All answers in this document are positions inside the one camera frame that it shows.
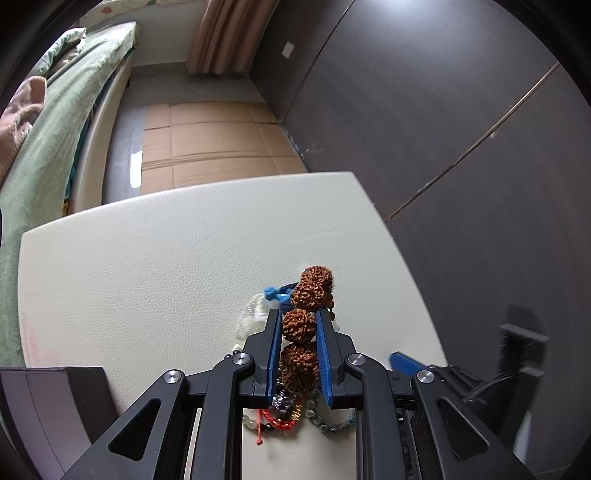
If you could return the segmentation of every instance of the green blanket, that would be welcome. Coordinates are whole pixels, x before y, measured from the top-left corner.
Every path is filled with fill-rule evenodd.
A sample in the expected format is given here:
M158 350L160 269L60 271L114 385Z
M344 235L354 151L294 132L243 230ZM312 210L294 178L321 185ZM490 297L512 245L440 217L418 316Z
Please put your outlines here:
M88 35L82 52L48 82L45 107L2 185L2 366L24 366L17 307L21 237L24 232L61 217L66 184L85 120L109 76L133 47L137 34L136 23L129 22Z

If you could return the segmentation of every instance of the green pillow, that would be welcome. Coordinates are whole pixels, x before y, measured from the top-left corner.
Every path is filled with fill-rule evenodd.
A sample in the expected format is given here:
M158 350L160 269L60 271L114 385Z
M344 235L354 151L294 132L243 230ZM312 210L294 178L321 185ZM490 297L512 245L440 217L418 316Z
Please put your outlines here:
M86 38L85 28L72 28L61 35L60 38L47 50L44 55L39 59L35 66L31 69L27 78L33 75L39 75L44 77L51 70L53 61L60 56L62 49L66 48L68 44L79 41L80 43L76 47L77 52L80 52L84 45L84 39Z

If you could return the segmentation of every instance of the white table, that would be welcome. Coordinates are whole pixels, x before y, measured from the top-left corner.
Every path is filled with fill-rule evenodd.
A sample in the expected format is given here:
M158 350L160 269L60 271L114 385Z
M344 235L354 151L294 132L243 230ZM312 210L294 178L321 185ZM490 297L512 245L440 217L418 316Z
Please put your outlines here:
M397 350L446 364L416 285L351 173L171 190L25 233L25 360L103 366L122 411L170 368L213 367L235 343L250 297L297 281L309 265L333 270L337 321L358 351L385 365ZM251 433L243 436L246 480L355 478L354 432L327 437L305 421L262 446Z

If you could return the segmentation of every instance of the dark gray wall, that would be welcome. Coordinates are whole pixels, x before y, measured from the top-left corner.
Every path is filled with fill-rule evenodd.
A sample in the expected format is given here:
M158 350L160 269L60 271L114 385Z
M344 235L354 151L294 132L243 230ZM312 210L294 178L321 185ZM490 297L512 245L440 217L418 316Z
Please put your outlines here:
M310 171L353 171L386 216L555 61L492 0L355 0L284 126ZM289 62L266 65L255 81L278 78ZM272 95L262 88L271 106L294 94L284 84ZM558 478L591 432L590 129L591 109L560 68L494 138L387 223L450 362L487 377L507 306L540 318L551 340L527 464L544 480Z
M250 77L277 118L285 120L301 83L353 0L282 0L256 51ZM289 59L285 44L295 46Z

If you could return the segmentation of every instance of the bed frame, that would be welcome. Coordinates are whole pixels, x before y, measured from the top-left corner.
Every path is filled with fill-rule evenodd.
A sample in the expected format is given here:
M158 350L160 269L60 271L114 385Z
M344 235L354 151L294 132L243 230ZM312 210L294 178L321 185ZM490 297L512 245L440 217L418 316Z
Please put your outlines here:
M127 86L134 55L115 75L90 123L72 184L68 215L102 205L103 180L111 132L123 92Z

